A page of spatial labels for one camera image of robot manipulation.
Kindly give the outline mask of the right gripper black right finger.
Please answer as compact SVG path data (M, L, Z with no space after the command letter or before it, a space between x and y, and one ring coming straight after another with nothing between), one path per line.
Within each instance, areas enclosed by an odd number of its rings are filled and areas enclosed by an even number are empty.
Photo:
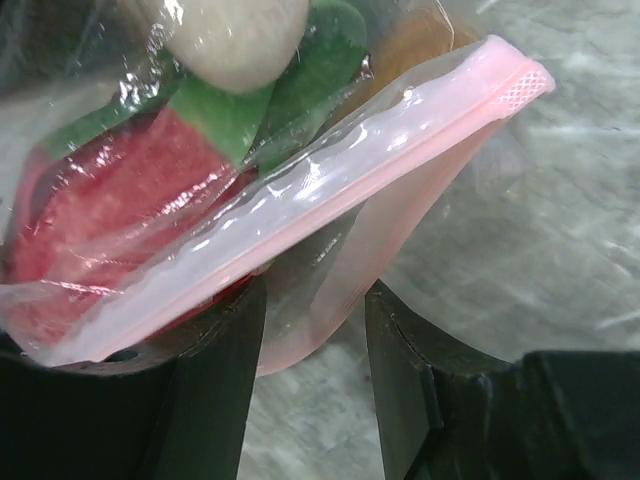
M455 339L384 283L366 340L389 479L635 479L639 355L555 351L508 363Z

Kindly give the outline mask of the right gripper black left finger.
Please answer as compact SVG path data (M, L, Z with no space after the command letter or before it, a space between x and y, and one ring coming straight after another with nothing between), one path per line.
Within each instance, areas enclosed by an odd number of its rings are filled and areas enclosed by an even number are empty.
M266 285L97 364L44 368L1 339L5 479L233 479Z

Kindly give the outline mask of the clear zip top bag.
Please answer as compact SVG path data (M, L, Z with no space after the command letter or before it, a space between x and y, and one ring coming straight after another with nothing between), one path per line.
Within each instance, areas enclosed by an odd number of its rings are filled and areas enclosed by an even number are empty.
M155 34L137 31L117 2L1 5L1 280L30 151L125 96L128 81L149 81L153 52L173 57ZM406 14L434 9L449 26L462 21L446 1L308 2L304 35L321 27L367 49L351 92L332 113L372 77L370 52ZM488 158L472 177L475 189L504 189L522 170L508 123L553 90L554 79L508 41L471 28L478 41L407 70L327 128L331 113L307 145L158 252L58 343L15 339L1 314L2 332L47 367L97 363L265 277L271 312L258 374L309 356L478 151Z

